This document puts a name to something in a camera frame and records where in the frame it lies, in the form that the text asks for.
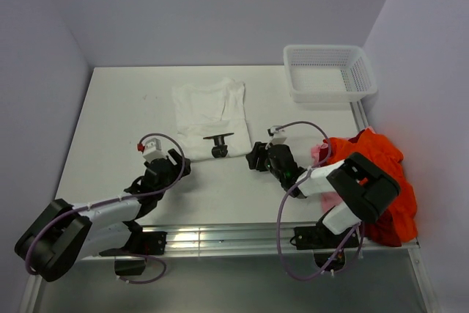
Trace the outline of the white t shirt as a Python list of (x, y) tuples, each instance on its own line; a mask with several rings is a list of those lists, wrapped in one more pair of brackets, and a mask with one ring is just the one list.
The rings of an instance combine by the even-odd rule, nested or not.
[(172, 89), (176, 114), (177, 140), (192, 161), (215, 159), (213, 141), (205, 136), (234, 133), (225, 138), (226, 158), (239, 157), (251, 151), (244, 108), (245, 84), (224, 78), (211, 85), (193, 85)]

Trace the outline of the white plastic basket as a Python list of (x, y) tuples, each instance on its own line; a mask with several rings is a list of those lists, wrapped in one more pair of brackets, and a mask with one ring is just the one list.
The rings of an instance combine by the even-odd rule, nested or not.
[(358, 46), (288, 45), (283, 58), (296, 103), (356, 103), (377, 93), (369, 60)]

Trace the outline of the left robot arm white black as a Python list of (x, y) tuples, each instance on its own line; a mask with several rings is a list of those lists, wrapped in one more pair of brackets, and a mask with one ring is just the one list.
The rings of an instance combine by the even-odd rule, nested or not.
[(52, 282), (85, 257), (105, 252), (140, 255), (144, 234), (137, 221), (191, 173), (190, 159), (174, 149), (144, 166), (144, 174), (114, 198), (81, 206), (53, 200), (14, 247), (29, 273)]

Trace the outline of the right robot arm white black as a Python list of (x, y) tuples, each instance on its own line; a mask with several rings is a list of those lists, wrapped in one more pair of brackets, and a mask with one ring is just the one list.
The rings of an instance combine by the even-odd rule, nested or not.
[(251, 170), (270, 172), (287, 197), (304, 199), (335, 193), (341, 202), (334, 205), (314, 225), (318, 241), (335, 246), (355, 225), (373, 224), (400, 194), (400, 186), (359, 152), (328, 166), (299, 166), (285, 144), (257, 142), (246, 160)]

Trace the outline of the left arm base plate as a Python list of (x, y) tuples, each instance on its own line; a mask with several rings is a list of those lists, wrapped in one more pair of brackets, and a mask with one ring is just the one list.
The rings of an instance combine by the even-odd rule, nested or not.
[(116, 255), (163, 255), (166, 247), (167, 232), (133, 233), (124, 246), (110, 248), (99, 253), (102, 257)]

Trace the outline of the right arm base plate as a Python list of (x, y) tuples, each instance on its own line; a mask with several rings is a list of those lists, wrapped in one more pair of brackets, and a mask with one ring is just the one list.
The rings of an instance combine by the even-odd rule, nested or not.
[(290, 238), (289, 243), (300, 251), (322, 249), (334, 251), (351, 229), (348, 228), (346, 232), (335, 235), (322, 224), (295, 227), (294, 235)]

